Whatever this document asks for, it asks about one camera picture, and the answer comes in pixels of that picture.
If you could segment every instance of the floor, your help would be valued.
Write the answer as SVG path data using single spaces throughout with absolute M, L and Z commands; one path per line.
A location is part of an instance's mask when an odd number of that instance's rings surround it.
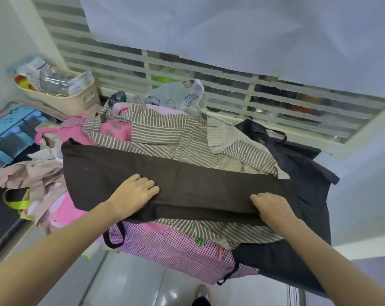
M 190 306 L 198 279 L 130 255 L 109 253 L 82 306 Z M 213 306 L 286 306 L 286 285 L 255 275 L 210 287 Z

